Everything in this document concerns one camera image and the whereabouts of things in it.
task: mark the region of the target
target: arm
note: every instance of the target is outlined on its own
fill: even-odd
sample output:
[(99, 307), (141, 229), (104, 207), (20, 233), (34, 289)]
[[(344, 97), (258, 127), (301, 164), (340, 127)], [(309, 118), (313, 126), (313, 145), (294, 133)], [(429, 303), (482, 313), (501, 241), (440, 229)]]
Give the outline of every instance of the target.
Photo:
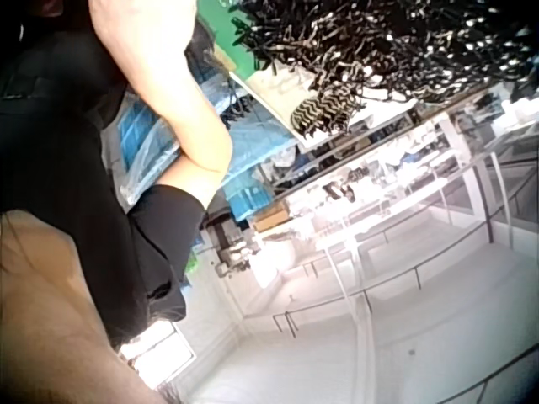
[(232, 142), (189, 72), (182, 79), (182, 89), (176, 110), (163, 116), (178, 137), (182, 155), (157, 183), (180, 188), (207, 208), (227, 173)]
[(93, 26), (133, 88), (173, 128), (182, 156), (158, 180), (205, 207), (232, 155), (227, 130), (189, 73), (195, 0), (90, 0)]

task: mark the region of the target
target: person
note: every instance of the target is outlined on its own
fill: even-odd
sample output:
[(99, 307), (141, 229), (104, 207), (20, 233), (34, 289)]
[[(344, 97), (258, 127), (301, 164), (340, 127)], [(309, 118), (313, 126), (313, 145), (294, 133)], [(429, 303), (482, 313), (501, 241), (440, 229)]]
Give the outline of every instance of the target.
[[(30, 1), (32, 19), (81, 7)], [(184, 57), (195, 0), (82, 8), (87, 27), (22, 23), (0, 66), (0, 390), (16, 402), (163, 403), (116, 350), (154, 319), (186, 315), (179, 282), (232, 143)], [(99, 132), (127, 82), (181, 152), (126, 215)]]

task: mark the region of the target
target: blue item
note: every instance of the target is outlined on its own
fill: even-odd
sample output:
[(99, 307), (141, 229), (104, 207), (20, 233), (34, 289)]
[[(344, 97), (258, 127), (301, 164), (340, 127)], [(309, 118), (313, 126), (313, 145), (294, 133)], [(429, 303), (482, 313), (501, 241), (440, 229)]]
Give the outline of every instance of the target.
[[(231, 97), (228, 82), (221, 74), (211, 77), (200, 88), (218, 114), (228, 108), (231, 102), (236, 102), (237, 97), (247, 93), (239, 88)], [(179, 144), (166, 122), (160, 120), (139, 98), (133, 99), (120, 119), (118, 129), (127, 169), (120, 192), (133, 205), (178, 157)], [(256, 101), (251, 112), (232, 122), (230, 136), (232, 161), (221, 186), (236, 220), (240, 221), (269, 205), (272, 200), (264, 186), (251, 178), (252, 168), (295, 145), (296, 139)]]

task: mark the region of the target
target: black sleeve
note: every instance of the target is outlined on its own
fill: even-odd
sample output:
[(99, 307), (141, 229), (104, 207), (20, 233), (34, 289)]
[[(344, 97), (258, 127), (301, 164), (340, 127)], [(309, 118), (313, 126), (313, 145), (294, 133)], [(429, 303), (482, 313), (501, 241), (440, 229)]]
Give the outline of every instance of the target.
[(194, 196), (167, 185), (152, 186), (129, 212), (151, 315), (171, 321), (185, 317), (179, 284), (204, 213)]

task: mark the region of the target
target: black shirt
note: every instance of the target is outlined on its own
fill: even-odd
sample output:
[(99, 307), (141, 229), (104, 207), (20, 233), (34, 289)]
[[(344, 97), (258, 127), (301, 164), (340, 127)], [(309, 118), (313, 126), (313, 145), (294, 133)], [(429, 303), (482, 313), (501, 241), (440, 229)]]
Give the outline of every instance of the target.
[(185, 316), (179, 283), (204, 214), (164, 185), (121, 209), (99, 132), (123, 88), (92, 33), (53, 35), (0, 74), (0, 214), (25, 210), (73, 238), (114, 347), (155, 317)]

